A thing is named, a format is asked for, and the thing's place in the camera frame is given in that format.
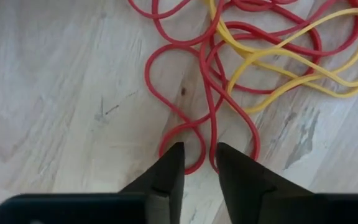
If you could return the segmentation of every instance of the red cord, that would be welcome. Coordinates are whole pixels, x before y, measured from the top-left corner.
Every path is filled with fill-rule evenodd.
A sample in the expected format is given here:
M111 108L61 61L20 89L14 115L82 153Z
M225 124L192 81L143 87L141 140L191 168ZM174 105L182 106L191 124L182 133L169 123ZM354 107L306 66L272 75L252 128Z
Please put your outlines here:
M218 141L217 137L217 122L216 122L216 111L219 109L219 107L222 105L223 100L226 100L246 121L248 124L251 133L252 133L252 141L254 143L253 150L251 153L251 158L257 160L259 156L260 151L260 139L259 134L257 131L257 128L255 127L255 124L252 122L251 118L244 113L244 111L241 109L241 107L226 93L226 85L228 83L228 80L226 78L223 64L221 63L221 60L218 55L218 50L225 44L225 42L220 41L217 44L214 42L214 34L216 33L216 26L219 22L220 15L229 7L236 6L239 9L242 9L244 11L265 11L265 10L271 10L273 12L276 12L277 14L280 14L287 19L295 22L297 25L294 27L291 27L289 29L281 30L279 32L272 32L267 33L262 29L259 29L255 26L252 26L245 22L238 22L238 21L231 21L226 22L226 26L228 29L238 29L247 31L248 33L241 33L241 34L235 34L233 37L236 40L244 40L244 39L262 39L266 40L273 44L278 44L282 40L279 38L280 36L290 34L296 30L302 29L303 27L307 26L309 23L311 23L313 20L315 20L317 17L323 14L324 11L326 11L329 7L331 7L336 0L327 0L309 19L303 20L302 18L294 15L290 11L278 6L277 4L290 4L292 2L295 2L296 0L271 0L271 2L262 1L262 0L231 0L230 2L227 2L224 4L223 0L219 0L217 5L217 11L216 11L216 17L211 21L210 27L206 30L206 32L194 39L191 40L175 40L166 34L164 31L160 19L169 17L179 11L183 6L185 6L187 3L189 3L190 0L183 0L181 3L179 3L177 6L175 6L173 9L164 12L162 14L158 13L158 4L159 0L152 0L152 13L146 13L139 9L133 2L133 0L128 0L131 6L140 14L142 14L145 17L151 18L154 21L154 24L164 39L169 41L171 44L165 45L158 50L156 50L148 59L146 66L145 66L145 82L150 90L150 92L156 96L161 102L166 104L174 113L176 113L183 121L184 123L174 127L173 129L169 130L167 133L165 133L164 137L162 138L162 141L159 146L158 154L159 156L162 156L165 152L165 147L167 146L167 143L169 140L174 137L174 135L184 131L185 129L191 128L195 134L197 135L198 139L200 140L200 148L201 153L198 158L198 160L190 167L188 167L185 171L185 174L191 174L195 172L197 169L199 169L205 160L206 157L206 143L205 140L200 133L198 126L202 123L204 123L207 120L211 120L211 143L210 143L210 150L209 150L209 162L211 163L214 170L217 172L218 169L214 162L215 157L215 151L216 151L216 143ZM358 0L348 0L349 4L352 7L358 7ZM294 44L287 44L284 46L284 48L291 50L293 52L296 52L298 54L307 55L312 57L312 62L318 64L321 57L328 56L328 55L334 55L350 46L358 37L358 16L355 16L354 21L354 28L352 30L352 34L349 36L349 38L337 49L334 49L329 52L323 52L322 51L322 44L320 36L316 29L311 29L309 32L309 35L311 37L311 40L313 41L313 48L314 49L307 49L305 47L300 47ZM192 48L191 46L201 43L200 51ZM208 55L206 55L207 48L210 48L210 51ZM162 53L168 51L168 50L184 50L187 51L194 56L198 58L199 65L200 65L200 71L203 77L203 83L204 83L204 89L206 92L206 99L208 103L209 113L204 115L202 118L197 119L195 121L192 121L189 117L186 116L182 110L180 110L178 107L176 107L173 103L169 102L164 96L162 96L152 85L150 81L150 70L151 66L154 62L154 60L161 55ZM212 68L211 64L215 61L218 71ZM311 68L309 68L305 74L309 74L313 72ZM209 73L212 73L218 80L221 81L221 85L218 85L212 77L209 75ZM252 88L247 88L240 85L235 85L235 88L241 91L246 91L253 94L270 94L274 90L256 90ZM212 89L214 89L216 92L220 94L219 100L216 102L216 104L213 101L212 97Z

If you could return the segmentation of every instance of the wooden floor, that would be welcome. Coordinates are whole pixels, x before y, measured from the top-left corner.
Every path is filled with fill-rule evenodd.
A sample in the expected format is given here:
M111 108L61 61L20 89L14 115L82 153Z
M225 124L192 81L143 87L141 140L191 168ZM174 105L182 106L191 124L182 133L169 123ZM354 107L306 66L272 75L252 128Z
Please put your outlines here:
M161 11L178 1L162 1ZM137 2L150 9L151 1ZM308 17L322 2L299 0L286 8ZM345 7L338 3L333 11ZM233 10L224 18L269 31L293 25L269 12ZM207 22L202 1L192 1L163 24L171 36L189 39ZM343 42L351 26L351 17L319 26L324 49ZM295 42L310 45L307 37ZM21 192L115 192L153 164L162 134L180 122L144 84L145 60L163 44L152 22L123 0L0 0L0 202ZM340 66L355 47L322 64ZM230 74L241 59L229 48L221 54ZM286 57L265 60L305 71ZM358 76L358 64L343 76ZM284 81L255 68L240 80L259 88ZM192 118L207 112L191 55L165 54L153 66L153 82ZM323 85L341 90L330 81ZM181 88L187 89L184 96ZM242 93L234 97L243 106L261 100ZM341 100L301 87L253 119L262 138L260 163L316 192L358 192L358 96ZM240 117L223 106L218 120L219 140L248 152L250 132ZM209 124L202 130L208 140ZM194 162L195 135L183 133L176 140L186 142L186 163ZM181 222L229 222L208 162L186 177Z

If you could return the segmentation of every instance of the yellow cord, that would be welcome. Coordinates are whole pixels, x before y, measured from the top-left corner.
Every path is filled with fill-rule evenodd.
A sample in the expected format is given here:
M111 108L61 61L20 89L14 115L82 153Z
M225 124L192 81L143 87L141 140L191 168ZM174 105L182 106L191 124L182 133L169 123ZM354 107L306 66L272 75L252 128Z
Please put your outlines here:
M216 14L216 6L214 3L214 0L207 0L207 1L209 3L209 13L211 15L211 18L214 18L215 14ZM289 82L287 82L286 84L278 87L272 94L270 94L268 97L266 97L266 99L264 99L264 101L261 102L260 104L253 106L251 108L244 108L243 110L246 113L256 113L258 111L263 110L269 104L271 104L271 102L273 102L276 98L278 98L279 96L281 96L288 90L290 90L298 85L306 85L308 87L312 87L318 91L321 91L323 93L326 93L328 95L331 95L333 97L338 97L338 98L348 98L348 97L354 96L355 94L358 93L358 80L349 82L349 81L346 81L346 80L342 79L341 77L339 77L338 74L347 70L350 66L352 66L353 64L355 64L358 61L358 48L357 48L356 52L353 53L353 55L350 57L350 59L343 66L341 66L333 71L326 70L325 68L320 67L319 65L317 65L313 62L310 62L309 60L305 59L304 57L282 48L287 43L289 43L289 42L293 41L294 39L296 39L297 37L305 34L306 32L308 32L312 28L318 26L319 24L322 24L322 23L324 23L330 19L333 19L335 17L349 15L349 14L357 14L358 15L358 8L341 10L341 11L335 12L331 15L328 15L322 19L319 19L318 21L308 25L307 27L303 28L296 34L292 35L288 39L286 39L286 40L282 41L281 43L277 44L276 46L273 46L268 49L254 49L252 47L248 47L248 46L240 44L230 34L229 29L226 27L224 21L222 19L220 19L219 24L217 26L218 33L221 35L221 37L223 38L223 40L226 43L228 43L239 55L241 55L244 58L244 63L234 72L232 78L230 79L228 86L227 86L227 92L229 94L231 94L231 92L234 88L234 85L236 84L236 81L238 81L238 79L241 76L241 74L243 73L243 71L249 65L254 64L254 65L258 65L258 66L276 71L281 75L290 77L291 80ZM262 63L262 62L258 61L258 59L260 59L264 56L267 56L267 55L288 56L290 58L293 58L293 59L313 68L315 70L315 72L310 75L305 75L305 76L299 77L298 75L295 75L294 73L289 72L283 68L279 68L274 65L270 65L270 64ZM319 80L321 78L330 78L341 85L352 87L352 89L346 93L336 93L335 91L329 90L329 89L324 88L324 87L317 85L315 83L311 83L311 81Z

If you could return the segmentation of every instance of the wood grain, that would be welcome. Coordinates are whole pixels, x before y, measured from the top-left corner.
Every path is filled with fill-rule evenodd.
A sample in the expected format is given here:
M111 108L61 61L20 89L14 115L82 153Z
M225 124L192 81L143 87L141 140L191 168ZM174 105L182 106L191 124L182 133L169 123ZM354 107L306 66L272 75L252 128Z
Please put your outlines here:
M178 1L162 1L161 11ZM306 18L322 2L299 0L286 8ZM150 1L137 3L150 9ZM338 3L332 11L344 7ZM231 10L224 18L269 31L293 25L270 12ZM202 2L192 1L163 25L185 40L202 33L207 22ZM338 46L351 25L351 17L342 17L319 26L324 48ZM310 46L307 37L295 42ZM114 192L155 162L161 136L181 123L144 84L145 61L163 44L152 22L126 1L0 0L0 202L21 192ZM324 67L339 66L355 47L324 58ZM228 74L241 62L227 47L221 55ZM264 60L305 71L286 57ZM358 64L342 75L358 76ZM191 55L166 53L153 65L152 81L191 118L207 113ZM284 81L258 68L240 79L256 88ZM323 85L341 90L327 80ZM233 97L243 106L261 100L242 93ZM252 117L262 137L263 165L318 192L358 192L358 96L340 100L301 87ZM240 117L223 106L218 119L219 140L248 152L250 132ZM209 129L209 123L201 127L207 142ZM177 139L185 141L191 164L200 153L198 140L191 132ZM186 177L181 222L229 223L218 178L207 162Z

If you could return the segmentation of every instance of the tangled cord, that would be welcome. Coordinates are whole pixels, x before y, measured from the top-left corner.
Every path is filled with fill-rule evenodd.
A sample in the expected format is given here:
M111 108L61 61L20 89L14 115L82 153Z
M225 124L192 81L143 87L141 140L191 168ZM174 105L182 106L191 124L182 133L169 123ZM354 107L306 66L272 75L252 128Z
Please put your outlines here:
M174 15L177 11L183 8L186 4L190 2L190 0L183 0L181 3L176 5L173 9L159 13L158 12L158 4L159 0L152 0L152 10L151 13L147 13L136 6L134 0L128 0L129 4L140 14L143 16L152 19L158 32L160 35L170 42L170 44L165 45L158 50L156 50L150 58L147 60L145 65L145 82L150 90L150 92L157 97L162 103L166 104L175 114L177 114L184 123L174 127L164 134L158 153L159 156L165 152L165 148L169 142L169 140L174 137L174 135L186 130L192 129L197 138L200 140L201 152L197 161L186 168L185 173L191 174L199 169L205 160L206 157L206 142L203 138L203 135L200 133L198 126L204 123L207 120L211 120L211 142L210 142L210 150L209 150L209 162L212 165L213 169L217 172L218 169L215 165L214 157L216 151L216 143L218 141L217 137L217 122L216 122L216 111L220 108L223 103L223 100L226 100L230 106L240 114L240 116L245 120L248 124L251 133L252 133L252 141L254 143L253 150L251 153L251 158L257 159L260 151L260 139L258 130L255 127L255 124L252 122L248 113L254 113L264 109L268 106L274 99L284 94L286 91L291 90L299 85L306 85L312 88L315 88L319 91L325 92L335 97L349 97L358 92L358 81L356 82L347 82L342 78L339 78L337 74L345 69L349 68L354 62L358 59L358 50L352 56L352 58L345 64L343 67L335 70L335 71L327 71L324 68L318 66L321 57L329 56L337 54L338 52L343 51L348 48L351 44L355 42L358 38L358 0L348 0L348 3L351 5L351 9L345 9L329 16L326 16L316 22L313 22L321 16L326 10L328 10L336 0L327 0L321 7L307 20L304 20L292 12L282 8L279 4L290 4L295 2L296 0L271 0L270 2L263 0L231 0L229 2L224 2L223 0L219 0L218 4L215 5L214 0L205 0L208 5L209 14L211 16L210 26L206 29L204 34L201 34L198 37L195 37L191 40L175 40L171 38L163 29L160 20L170 17ZM239 21L229 21L224 22L221 19L221 14L230 7L237 7L243 11L248 12L259 12L259 11L273 11L277 14L280 14L287 19L294 22L296 25L285 30L281 30L279 32L268 33L262 29L259 29L251 24L246 22ZM322 48L321 38L319 36L318 31L315 27L323 23L329 19L332 19L337 16L346 15L346 14L354 14L354 27L352 29L351 35L348 39L340 45L337 49L324 52ZM247 33L240 33L232 35L230 33L231 29L243 30ZM286 40L280 39L280 36L291 34L295 31L298 31L296 34L292 35L290 38ZM291 44L290 42L299 37L302 34L308 33L310 39L313 42L313 49L308 49L305 47L301 47L295 44ZM214 35L219 34L222 37L222 41L215 43ZM254 49L252 47L248 47L242 45L238 42L238 40L265 40L272 44L275 44L274 47L268 49ZM194 45L201 44L200 49L196 50L193 48ZM224 45L229 44L239 55L244 58L244 63L234 72L232 78L228 80L226 78L226 74L224 71L223 64L219 58L218 50ZM206 101L209 108L209 113L204 115L202 118L192 121L187 115L182 112L177 106L171 103L168 99L166 99L161 93L159 93L153 86L150 80L150 70L153 62L159 57L161 54L168 50L183 50L194 55L199 62L200 72L203 77L203 84L206 93ZM292 72L284 70L282 68L262 63L258 61L261 57L272 54L280 54L286 55L295 60L298 60L307 66L309 66L308 70L305 72L303 76L295 75ZM311 61L303 58L300 55L310 56L312 57ZM212 67L212 64L215 63L217 70ZM274 90L257 90L245 86L241 86L236 84L236 81L240 77L241 73L249 66L249 65L257 65L260 67L267 68L269 70L273 70L278 72L281 75L286 75L291 78L289 82L278 87ZM320 78L329 77L334 81L350 87L355 87L348 93L341 94L335 93L331 90L325 89L315 83L311 83L310 81L317 80ZM212 96L212 89L219 93L220 97L217 102L214 102ZM233 89L237 89L239 91L244 91L252 94L263 94L267 95L266 99L259 105L254 106L252 108L241 108L230 96Z

